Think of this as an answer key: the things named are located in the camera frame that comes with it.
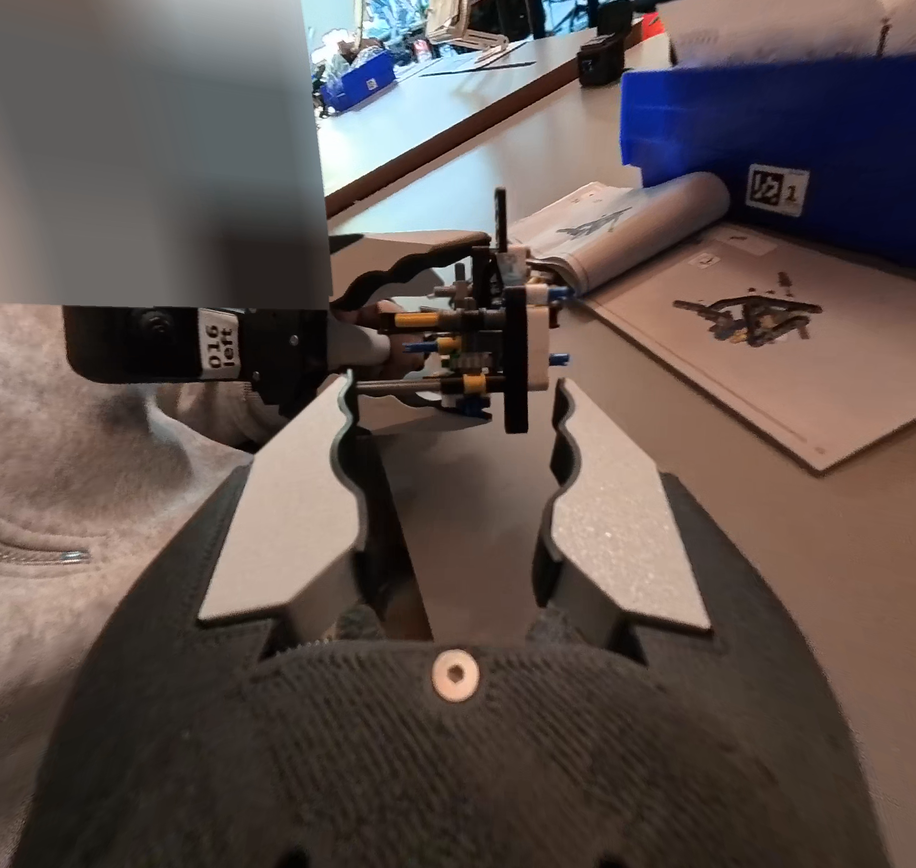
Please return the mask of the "white cardboard box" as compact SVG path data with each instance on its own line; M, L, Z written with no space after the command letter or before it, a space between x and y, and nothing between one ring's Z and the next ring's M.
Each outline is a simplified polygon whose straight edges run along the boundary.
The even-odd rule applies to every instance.
M882 0L677 0L658 6L677 65L724 68L878 54Z

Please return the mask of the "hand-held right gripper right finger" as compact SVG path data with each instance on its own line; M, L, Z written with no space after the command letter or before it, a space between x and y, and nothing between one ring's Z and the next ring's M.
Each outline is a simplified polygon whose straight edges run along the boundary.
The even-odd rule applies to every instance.
M633 625L712 633L656 463L570 378L557 381L552 423L557 490L533 560L538 605L586 640Z

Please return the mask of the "open lego instruction booklet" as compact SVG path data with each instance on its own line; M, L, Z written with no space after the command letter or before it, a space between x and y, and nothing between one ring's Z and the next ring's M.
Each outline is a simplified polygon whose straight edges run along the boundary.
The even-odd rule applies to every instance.
M532 270L817 472L914 426L914 279L726 221L710 173L510 225Z

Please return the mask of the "multicoloured lego assembly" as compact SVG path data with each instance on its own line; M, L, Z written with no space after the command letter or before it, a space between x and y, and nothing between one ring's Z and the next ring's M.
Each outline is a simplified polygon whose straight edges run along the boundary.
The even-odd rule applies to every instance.
M551 368L569 363L568 354L552 350L551 332L573 290L549 282L510 284L501 264L515 257L525 264L526 250L510 245L503 187L495 189L494 200L496 241L471 247L470 276L461 257L452 284L433 290L444 307L398 310L381 322L383 334L417 336L404 351L437 359L438 369L419 378L360 382L355 387L360 396L394 397L487 422L492 397L501 395L506 432L528 431L529 393L546 391Z

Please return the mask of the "large blue plastic bin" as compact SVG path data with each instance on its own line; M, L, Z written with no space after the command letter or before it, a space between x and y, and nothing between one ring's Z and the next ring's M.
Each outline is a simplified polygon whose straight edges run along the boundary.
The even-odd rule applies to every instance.
M646 187L709 172L734 221L914 269L913 56L627 72L620 145Z

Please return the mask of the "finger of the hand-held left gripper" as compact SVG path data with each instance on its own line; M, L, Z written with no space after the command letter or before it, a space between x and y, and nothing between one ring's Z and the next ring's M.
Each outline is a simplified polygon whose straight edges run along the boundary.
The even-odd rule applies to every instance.
M465 416L442 408L439 400L413 395L406 403L395 394L357 392L359 426L366 430L464 430L489 424L492 416Z
M427 357L405 351L418 336L378 333L378 316L402 311L396 297L430 294L434 277L444 278L447 267L465 259L495 265L487 233L346 234L332 236L330 244L330 371L420 370Z

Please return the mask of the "person's grey hoodie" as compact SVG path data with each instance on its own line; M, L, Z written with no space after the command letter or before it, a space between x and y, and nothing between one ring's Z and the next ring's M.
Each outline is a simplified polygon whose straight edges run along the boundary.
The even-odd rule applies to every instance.
M88 649L148 564L248 461L167 416L155 388L81 378L60 307L2 305L2 866Z

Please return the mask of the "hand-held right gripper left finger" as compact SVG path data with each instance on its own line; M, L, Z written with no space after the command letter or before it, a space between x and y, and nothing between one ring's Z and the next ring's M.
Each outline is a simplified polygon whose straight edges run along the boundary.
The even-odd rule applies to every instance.
M203 596L201 623L277 615L297 639L318 640L362 599L368 509L344 468L354 385L350 373L333 376L259 450Z

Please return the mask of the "small blue plastic bin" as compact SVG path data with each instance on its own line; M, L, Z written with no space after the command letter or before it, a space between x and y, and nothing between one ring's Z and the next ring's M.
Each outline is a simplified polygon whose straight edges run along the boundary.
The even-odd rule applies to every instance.
M341 76L322 84L320 95L327 110L343 114L396 81L395 61L385 48L364 50Z

